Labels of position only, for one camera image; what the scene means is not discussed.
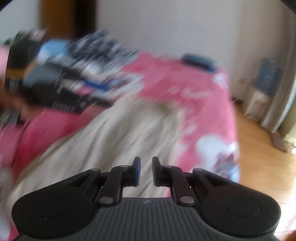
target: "beige curtain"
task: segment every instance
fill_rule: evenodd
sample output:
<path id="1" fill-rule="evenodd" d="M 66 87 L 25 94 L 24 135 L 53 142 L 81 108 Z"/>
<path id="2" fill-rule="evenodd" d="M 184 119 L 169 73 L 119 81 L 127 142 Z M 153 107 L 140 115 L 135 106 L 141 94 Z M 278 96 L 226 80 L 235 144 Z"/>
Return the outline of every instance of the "beige curtain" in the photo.
<path id="1" fill-rule="evenodd" d="M 281 80 L 261 126 L 274 133 L 286 117 L 296 93 L 296 14 L 288 7 L 285 11 L 285 41 L 280 64 Z"/>

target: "white cloth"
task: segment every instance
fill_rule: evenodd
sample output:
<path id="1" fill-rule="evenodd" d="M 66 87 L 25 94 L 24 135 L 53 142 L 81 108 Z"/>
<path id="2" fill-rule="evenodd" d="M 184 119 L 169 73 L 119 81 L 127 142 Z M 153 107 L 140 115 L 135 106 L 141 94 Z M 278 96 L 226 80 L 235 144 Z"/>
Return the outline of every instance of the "white cloth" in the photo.
<path id="1" fill-rule="evenodd" d="M 8 201 L 7 211 L 25 194 L 59 182 L 91 168 L 108 172 L 131 165 L 141 157 L 137 188 L 124 189 L 128 197 L 163 197 L 166 188 L 153 185 L 152 157 L 162 165 L 177 158 L 180 116 L 173 105 L 151 103 L 123 96 L 84 129 L 57 141 L 20 175 Z"/>

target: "brown object on floor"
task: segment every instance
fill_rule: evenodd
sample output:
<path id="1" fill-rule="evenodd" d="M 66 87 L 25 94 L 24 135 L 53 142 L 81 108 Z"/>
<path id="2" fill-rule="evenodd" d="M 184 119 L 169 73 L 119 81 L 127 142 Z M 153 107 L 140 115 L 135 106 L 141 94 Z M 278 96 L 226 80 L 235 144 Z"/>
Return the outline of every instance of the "brown object on floor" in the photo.
<path id="1" fill-rule="evenodd" d="M 284 139 L 280 135 L 278 135 L 276 133 L 272 133 L 272 134 L 270 134 L 270 138 L 271 138 L 272 144 L 275 148 L 282 150 L 284 152 L 288 151 L 288 148 L 286 146 L 286 142 L 284 141 Z"/>
<path id="2" fill-rule="evenodd" d="M 296 155 L 273 147 L 270 135 L 236 107 L 242 185 L 274 198 L 281 207 L 275 236 L 285 240 L 296 229 Z"/>

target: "pink blanket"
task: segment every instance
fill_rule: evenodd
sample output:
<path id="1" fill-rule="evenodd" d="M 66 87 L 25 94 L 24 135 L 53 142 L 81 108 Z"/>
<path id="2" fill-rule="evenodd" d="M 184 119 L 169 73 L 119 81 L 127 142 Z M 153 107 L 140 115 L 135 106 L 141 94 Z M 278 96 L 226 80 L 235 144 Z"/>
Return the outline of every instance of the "pink blanket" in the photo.
<path id="1" fill-rule="evenodd" d="M 179 60 L 150 54 L 141 54 L 123 71 L 143 76 L 140 84 L 144 88 L 139 96 L 176 102 L 182 110 L 183 137 L 176 166 L 186 172 L 202 167 L 239 181 L 237 130 L 225 72 L 210 74 Z M 17 135 L 9 144 L 9 149 L 15 150 L 11 159 L 14 177 L 17 178 L 54 141 L 85 126 L 100 111 L 102 109 L 91 107 L 79 116 L 45 109 L 34 120 L 15 130 Z M 5 155 L 3 140 L 7 140 L 7 135 L 0 138 L 0 152 Z M 11 232 L 10 240 L 13 237 L 15 232 Z"/>

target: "wall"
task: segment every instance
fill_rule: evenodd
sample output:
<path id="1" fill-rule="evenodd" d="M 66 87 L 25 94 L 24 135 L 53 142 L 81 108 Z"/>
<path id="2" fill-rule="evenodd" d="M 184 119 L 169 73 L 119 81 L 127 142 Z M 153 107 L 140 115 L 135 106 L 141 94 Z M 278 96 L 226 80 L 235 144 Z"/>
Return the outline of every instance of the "wall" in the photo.
<path id="1" fill-rule="evenodd" d="M 41 0 L 13 0 L 0 12 L 0 41 L 39 27 Z"/>
<path id="2" fill-rule="evenodd" d="M 261 58 L 280 57 L 279 0 L 99 0 L 98 12 L 97 26 L 128 47 L 216 59 L 229 72 L 232 96 L 240 99 Z"/>

